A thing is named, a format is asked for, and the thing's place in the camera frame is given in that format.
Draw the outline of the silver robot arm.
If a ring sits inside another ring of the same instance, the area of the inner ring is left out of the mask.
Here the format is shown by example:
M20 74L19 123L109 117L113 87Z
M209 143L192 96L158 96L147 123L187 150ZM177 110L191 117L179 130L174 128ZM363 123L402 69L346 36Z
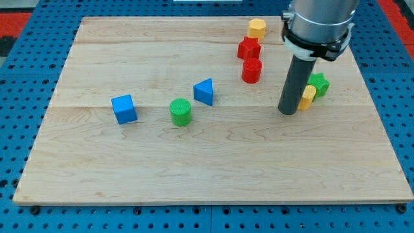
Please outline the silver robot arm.
M286 48L303 61L334 61L347 48L358 0L293 0L281 13Z

